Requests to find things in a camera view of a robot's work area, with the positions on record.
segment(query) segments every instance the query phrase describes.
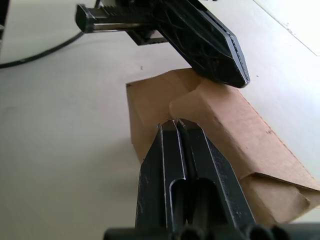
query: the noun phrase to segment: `white table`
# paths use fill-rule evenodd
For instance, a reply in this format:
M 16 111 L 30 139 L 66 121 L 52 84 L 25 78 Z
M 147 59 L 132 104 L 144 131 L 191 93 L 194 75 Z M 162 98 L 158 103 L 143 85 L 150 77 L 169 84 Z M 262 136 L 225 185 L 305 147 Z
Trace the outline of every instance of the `white table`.
M 241 92 L 319 178 L 319 58 L 251 0 L 204 3 L 239 39 L 251 77 Z M 49 44 L 7 36 L 2 62 Z M 125 83 L 186 67 L 168 43 L 136 46 L 118 32 L 0 70 L 0 239 L 101 239 L 132 227 L 140 165 Z M 319 209 L 303 219 L 319 221 Z

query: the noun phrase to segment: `cardboard box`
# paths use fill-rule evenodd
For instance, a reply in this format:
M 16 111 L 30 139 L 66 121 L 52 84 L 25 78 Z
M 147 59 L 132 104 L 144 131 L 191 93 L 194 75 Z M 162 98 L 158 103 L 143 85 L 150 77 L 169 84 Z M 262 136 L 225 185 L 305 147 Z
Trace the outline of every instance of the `cardboard box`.
M 141 161 L 157 124 L 187 119 L 229 160 L 258 223 L 286 223 L 320 204 L 316 180 L 236 88 L 181 69 L 128 84 L 127 97 Z

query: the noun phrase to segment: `brown cardboard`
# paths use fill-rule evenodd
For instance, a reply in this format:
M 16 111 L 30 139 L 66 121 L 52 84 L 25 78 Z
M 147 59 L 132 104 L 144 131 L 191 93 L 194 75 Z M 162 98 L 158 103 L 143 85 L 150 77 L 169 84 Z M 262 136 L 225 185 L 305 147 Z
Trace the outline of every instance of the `brown cardboard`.
M 157 124 L 183 118 L 198 123 L 230 161 L 258 223 L 285 223 L 320 204 L 316 180 L 237 89 L 182 69 L 131 83 L 127 95 L 140 160 Z

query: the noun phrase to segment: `black cable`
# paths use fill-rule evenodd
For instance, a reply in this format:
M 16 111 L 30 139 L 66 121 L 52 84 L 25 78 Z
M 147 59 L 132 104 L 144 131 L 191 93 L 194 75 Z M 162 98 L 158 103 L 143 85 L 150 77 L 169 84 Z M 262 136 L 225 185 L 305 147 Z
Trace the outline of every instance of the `black cable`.
M 82 36 L 84 35 L 83 32 L 79 32 L 77 35 L 75 35 L 74 37 L 70 38 L 69 40 L 59 44 L 58 46 L 55 46 L 53 48 L 50 48 L 46 51 L 43 51 L 37 55 L 34 55 L 34 56 L 30 56 L 30 57 L 27 57 L 27 58 L 24 58 L 24 59 L 21 59 L 21 60 L 18 60 L 18 61 L 12 61 L 12 62 L 8 62 L 8 63 L 3 63 L 3 64 L 0 64 L 0 69 L 5 69 L 5 68 L 11 68 L 11 67 L 14 67 L 14 66 L 18 66 L 18 65 L 21 65 L 21 64 L 26 64 L 26 63 L 29 63 L 29 62 L 32 62 L 34 60 L 37 60 L 37 59 L 40 59 L 40 58 L 43 58 L 49 54 L 52 54 L 66 46 L 68 46 L 69 44 L 72 44 L 74 41 L 78 40 L 79 38 L 81 38 Z

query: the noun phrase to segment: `cardboard flap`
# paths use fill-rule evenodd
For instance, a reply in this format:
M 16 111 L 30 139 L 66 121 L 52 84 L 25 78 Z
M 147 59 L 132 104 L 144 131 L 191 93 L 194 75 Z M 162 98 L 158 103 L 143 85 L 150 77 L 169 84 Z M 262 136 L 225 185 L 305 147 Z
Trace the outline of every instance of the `cardboard flap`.
M 173 118 L 198 123 L 240 180 L 258 173 L 320 190 L 313 176 L 236 88 L 202 79 L 195 90 L 175 98 L 169 111 Z

